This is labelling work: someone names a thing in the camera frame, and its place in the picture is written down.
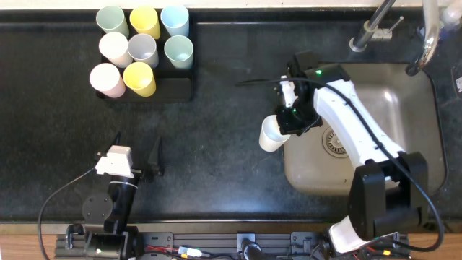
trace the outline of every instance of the plastic cup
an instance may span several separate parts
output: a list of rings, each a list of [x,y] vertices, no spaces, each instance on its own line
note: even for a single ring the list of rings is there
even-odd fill
[[[128,42],[128,53],[139,62],[144,62],[155,68],[159,64],[156,41],[151,35],[138,34]]]
[[[116,66],[99,64],[90,72],[90,84],[110,98],[119,98],[125,93],[125,84]]]
[[[267,116],[261,124],[260,131],[260,147],[267,152],[274,152],[279,149],[288,139],[290,135],[282,135],[279,131],[276,115]]]
[[[128,38],[128,25],[125,14],[119,6],[106,6],[96,14],[96,23],[106,33],[117,32]]]
[[[154,39],[160,37],[159,17],[154,8],[140,6],[130,13],[130,23],[138,33],[146,33]]]
[[[167,6],[160,12],[160,20],[171,36],[189,35],[189,12],[184,6]]]
[[[143,62],[130,64],[123,72],[123,81],[142,97],[150,97],[156,92],[154,73],[151,67]]]
[[[119,68],[126,68],[133,62],[128,54],[128,40],[119,32],[110,32],[101,38],[100,52]]]
[[[187,37],[176,35],[165,42],[165,55],[177,69],[190,69],[193,66],[193,43]]]

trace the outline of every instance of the sink drain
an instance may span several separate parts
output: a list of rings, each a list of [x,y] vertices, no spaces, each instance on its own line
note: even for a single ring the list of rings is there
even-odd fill
[[[323,134],[323,146],[326,152],[337,158],[348,157],[347,151],[341,144],[339,138],[331,127],[327,128]]]

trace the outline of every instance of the faucet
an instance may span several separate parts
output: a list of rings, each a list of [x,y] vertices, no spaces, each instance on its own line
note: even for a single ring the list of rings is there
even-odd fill
[[[382,21],[385,14],[390,10],[395,0],[385,0],[375,11],[369,21],[362,26],[357,37],[349,41],[349,46],[353,51],[361,52],[366,49],[367,42],[379,38],[381,40],[391,39],[391,30],[402,20],[402,18],[389,30],[378,29],[378,24]],[[432,58],[435,53],[438,40],[440,38],[440,15],[436,0],[422,0],[425,19],[425,38],[424,45],[419,55],[406,67],[409,76],[416,75]]]

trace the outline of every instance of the white cup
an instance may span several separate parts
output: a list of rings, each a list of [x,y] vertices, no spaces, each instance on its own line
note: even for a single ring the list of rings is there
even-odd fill
[[[189,35],[189,12],[184,6],[167,6],[160,13],[160,20],[170,36]]]
[[[282,135],[279,131],[276,115],[270,115],[263,120],[260,131],[260,147],[267,152],[274,152],[288,139],[290,134]]]
[[[152,68],[159,64],[156,41],[151,35],[140,33],[135,35],[128,42],[128,53],[139,62],[144,62]]]
[[[101,38],[100,52],[119,68],[126,68],[133,62],[128,54],[128,40],[119,32],[110,32]]]
[[[125,14],[119,6],[106,6],[96,14],[96,23],[106,33],[117,32],[128,38],[128,25]]]
[[[112,64],[99,64],[90,72],[90,84],[110,98],[119,98],[125,92],[121,74]]]
[[[190,69],[193,66],[194,47],[191,40],[182,35],[170,37],[165,42],[165,55],[177,69]]]

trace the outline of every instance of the sink basin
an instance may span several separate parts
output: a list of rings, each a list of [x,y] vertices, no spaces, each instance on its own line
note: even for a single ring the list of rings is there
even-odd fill
[[[421,152],[435,193],[445,180],[445,163],[432,81],[421,71],[414,77],[406,64],[342,64],[357,94],[384,132],[406,152]],[[284,171],[299,191],[347,195],[354,169],[340,140],[324,121],[284,144]]]

